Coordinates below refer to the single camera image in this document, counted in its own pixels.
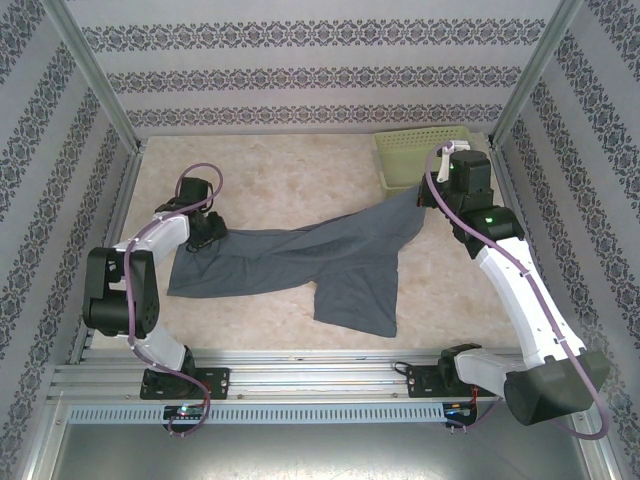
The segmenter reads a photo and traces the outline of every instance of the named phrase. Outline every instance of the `metal floor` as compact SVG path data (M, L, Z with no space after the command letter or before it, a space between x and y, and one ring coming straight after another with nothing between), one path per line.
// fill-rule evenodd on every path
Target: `metal floor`
M477 430L441 424L208 425L186 439L159 425L70 425L58 480L589 478L578 442L519 425L506 406Z

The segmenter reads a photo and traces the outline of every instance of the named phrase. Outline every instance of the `pant leg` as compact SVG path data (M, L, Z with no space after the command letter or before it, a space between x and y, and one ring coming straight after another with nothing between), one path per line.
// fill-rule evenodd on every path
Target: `pant leg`
M314 318L381 337L397 333L397 257L316 279Z

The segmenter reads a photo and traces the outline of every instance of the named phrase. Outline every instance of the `aluminum frame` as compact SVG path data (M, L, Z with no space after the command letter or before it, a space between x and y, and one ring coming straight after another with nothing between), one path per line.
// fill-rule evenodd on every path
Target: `aluminum frame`
M521 358L519 352L512 349L496 349L492 353L510 359ZM340 405L375 408L375 405L401 407L432 403L434 408L438 405L441 408L443 401L469 400L467 397L409 398L406 379L393 370L393 364L404 361L435 365L440 357L440 352L435 350L232 352L205 349L195 350L194 355L199 366L225 366L231 369L229 399L214 401L214 405L307 405L323 409ZM80 364L57 366L21 478L52 478L66 426L75 406L182 403L141 400L138 392L144 368L124 349L85 350L85 358ZM493 399L480 400L490 402ZM596 417L597 412L590 410L572 415L571 420L579 431L594 432L597 430ZM621 478L608 438L595 442L580 441L578 446L591 478Z
M107 76L102 71L102 67L84 38L82 30L69 11L66 1L42 0L42 6L67 45L87 83L96 94L98 101L107 112L127 151L129 153L134 152L140 145L140 139L124 107L118 100L116 92L111 87Z
M583 3L583 0L561 0L559 3L491 132L492 145L504 143L553 51Z

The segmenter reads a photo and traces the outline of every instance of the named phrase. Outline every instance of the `gray pants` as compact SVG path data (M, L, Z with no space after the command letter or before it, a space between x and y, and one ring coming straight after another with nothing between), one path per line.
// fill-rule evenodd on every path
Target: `gray pants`
M395 337L398 251L424 222L418 187L297 230L230 230L196 253L181 245L169 295L253 295L316 282L314 318Z

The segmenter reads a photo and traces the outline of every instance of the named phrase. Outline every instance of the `floral pattern wall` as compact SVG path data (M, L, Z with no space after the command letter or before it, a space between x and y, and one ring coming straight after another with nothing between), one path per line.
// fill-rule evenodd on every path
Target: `floral pattern wall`
M69 0L141 137L490 132L558 1Z
M129 154L37 0L0 2L0 479L78 327Z
M639 29L638 2L585 2L501 146L545 281L612 362L623 478L640 477Z

